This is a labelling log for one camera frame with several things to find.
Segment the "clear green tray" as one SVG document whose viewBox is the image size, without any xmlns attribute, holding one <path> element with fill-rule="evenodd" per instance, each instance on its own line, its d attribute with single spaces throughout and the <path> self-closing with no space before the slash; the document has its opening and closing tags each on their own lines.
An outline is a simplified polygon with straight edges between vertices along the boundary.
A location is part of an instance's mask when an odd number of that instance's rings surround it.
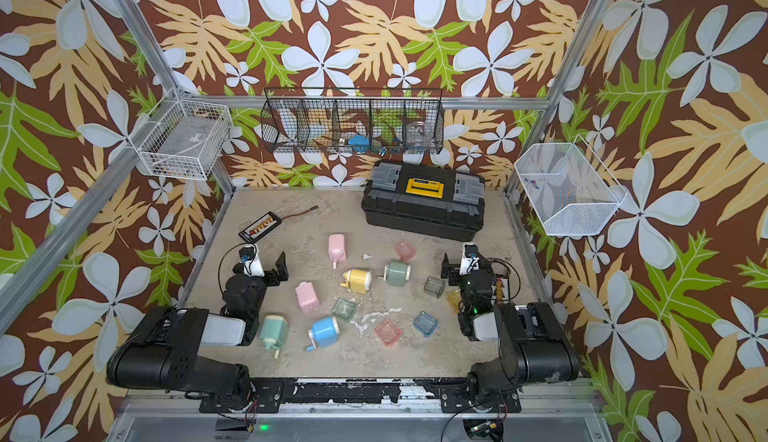
<svg viewBox="0 0 768 442">
<path fill-rule="evenodd" d="M 357 304 L 355 301 L 337 298 L 331 309 L 331 313 L 345 322 L 350 322 L 354 318 L 356 310 Z"/>
</svg>

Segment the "clear red tray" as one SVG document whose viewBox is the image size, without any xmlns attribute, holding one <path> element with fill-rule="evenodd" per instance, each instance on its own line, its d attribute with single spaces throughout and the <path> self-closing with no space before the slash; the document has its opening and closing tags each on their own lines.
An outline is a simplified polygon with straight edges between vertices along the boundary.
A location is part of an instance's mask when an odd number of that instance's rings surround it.
<svg viewBox="0 0 768 442">
<path fill-rule="evenodd" d="M 389 318 L 375 327 L 375 333 L 387 347 L 397 343 L 402 336 L 402 331 Z"/>
</svg>

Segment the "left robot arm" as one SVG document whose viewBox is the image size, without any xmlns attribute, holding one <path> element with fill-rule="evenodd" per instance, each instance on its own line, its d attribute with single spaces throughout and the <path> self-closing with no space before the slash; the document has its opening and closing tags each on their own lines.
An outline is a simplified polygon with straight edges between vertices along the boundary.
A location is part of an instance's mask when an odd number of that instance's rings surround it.
<svg viewBox="0 0 768 442">
<path fill-rule="evenodd" d="M 257 275 L 255 259 L 224 286 L 224 306 L 216 314 L 204 308 L 156 308 L 143 317 L 106 367 L 109 384 L 125 389 L 168 390 L 230 397 L 241 404 L 252 393 L 248 369 L 198 354 L 203 345 L 249 345 L 260 327 L 267 289 L 289 278 L 286 255 L 275 268 Z"/>
</svg>

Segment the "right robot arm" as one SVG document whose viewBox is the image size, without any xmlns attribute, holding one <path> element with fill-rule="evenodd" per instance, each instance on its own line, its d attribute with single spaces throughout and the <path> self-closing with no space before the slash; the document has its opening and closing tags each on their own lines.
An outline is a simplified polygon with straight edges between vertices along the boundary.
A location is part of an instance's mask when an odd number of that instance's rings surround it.
<svg viewBox="0 0 768 442">
<path fill-rule="evenodd" d="M 467 375 L 473 402 L 510 395 L 529 383 L 578 377 L 578 355 L 552 306 L 515 304 L 522 280 L 509 262 L 484 257 L 469 244 L 458 263 L 443 258 L 441 277 L 459 290 L 457 319 L 462 334 L 471 341 L 497 344 L 496 358 L 474 364 Z"/>
</svg>

